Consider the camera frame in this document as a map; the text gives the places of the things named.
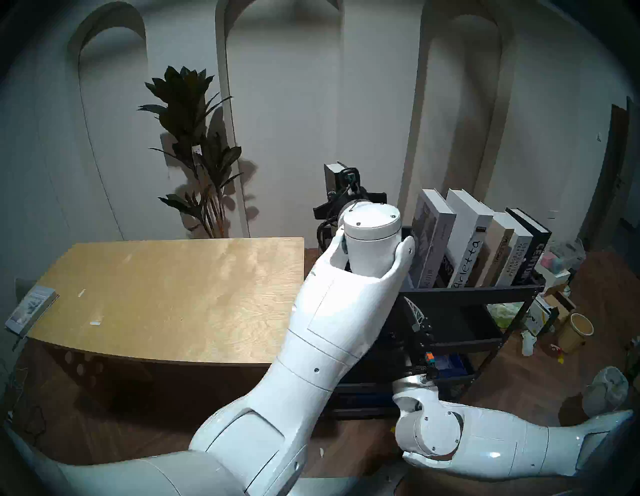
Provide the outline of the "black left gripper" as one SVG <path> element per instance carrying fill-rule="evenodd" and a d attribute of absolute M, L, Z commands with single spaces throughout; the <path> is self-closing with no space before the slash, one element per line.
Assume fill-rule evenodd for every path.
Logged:
<path fill-rule="evenodd" d="M 329 194 L 325 203 L 314 207 L 313 217 L 316 220 L 329 220 L 340 215 L 347 205 L 359 200 L 370 201 L 374 204 L 386 204 L 387 194 L 369 192 L 361 186 L 357 192 L 354 192 L 350 187 L 347 187 L 338 193 Z"/>

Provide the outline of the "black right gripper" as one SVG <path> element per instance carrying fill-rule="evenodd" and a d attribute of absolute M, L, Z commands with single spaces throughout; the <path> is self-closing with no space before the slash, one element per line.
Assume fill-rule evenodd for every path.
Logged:
<path fill-rule="evenodd" d="M 431 323 L 423 311 L 403 296 L 404 312 L 411 331 L 395 331 L 395 370 L 397 376 L 435 376 L 435 359 L 429 358 L 426 336 L 431 336 Z"/>

